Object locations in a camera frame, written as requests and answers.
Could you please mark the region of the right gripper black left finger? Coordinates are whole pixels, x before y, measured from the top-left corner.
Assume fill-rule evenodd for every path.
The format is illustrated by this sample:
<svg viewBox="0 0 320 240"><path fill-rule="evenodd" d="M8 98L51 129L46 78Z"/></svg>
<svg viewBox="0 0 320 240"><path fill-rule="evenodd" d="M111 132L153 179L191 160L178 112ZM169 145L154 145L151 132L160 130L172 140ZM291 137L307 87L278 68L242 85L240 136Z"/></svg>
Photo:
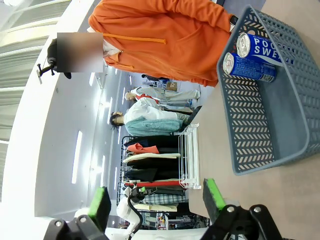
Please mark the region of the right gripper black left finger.
<svg viewBox="0 0 320 240"><path fill-rule="evenodd" d="M72 221L63 219L50 221L44 235L45 240L107 240L105 235L111 211L108 189L99 187L88 209L88 213L74 217Z"/></svg>

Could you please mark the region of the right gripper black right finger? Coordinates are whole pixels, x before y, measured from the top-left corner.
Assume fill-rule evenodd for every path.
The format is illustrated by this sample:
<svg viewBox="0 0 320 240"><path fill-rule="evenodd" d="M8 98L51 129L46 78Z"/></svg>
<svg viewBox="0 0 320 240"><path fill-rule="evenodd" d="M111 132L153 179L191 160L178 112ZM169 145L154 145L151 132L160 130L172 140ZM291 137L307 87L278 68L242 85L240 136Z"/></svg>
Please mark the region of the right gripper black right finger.
<svg viewBox="0 0 320 240"><path fill-rule="evenodd" d="M227 204L214 179L203 181L202 198L212 224L202 240L282 240L268 208L256 204L249 209Z"/></svg>

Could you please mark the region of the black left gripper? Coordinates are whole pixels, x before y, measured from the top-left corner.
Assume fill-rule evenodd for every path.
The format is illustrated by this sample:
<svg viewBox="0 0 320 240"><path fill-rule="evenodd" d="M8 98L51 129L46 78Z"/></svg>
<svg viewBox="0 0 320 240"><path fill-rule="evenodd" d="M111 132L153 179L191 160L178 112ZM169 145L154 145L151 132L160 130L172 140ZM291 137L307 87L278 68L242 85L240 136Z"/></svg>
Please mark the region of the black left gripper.
<svg viewBox="0 0 320 240"><path fill-rule="evenodd" d="M152 195L157 191L156 187L134 187L129 194L131 200L143 200L145 196Z"/></svg>

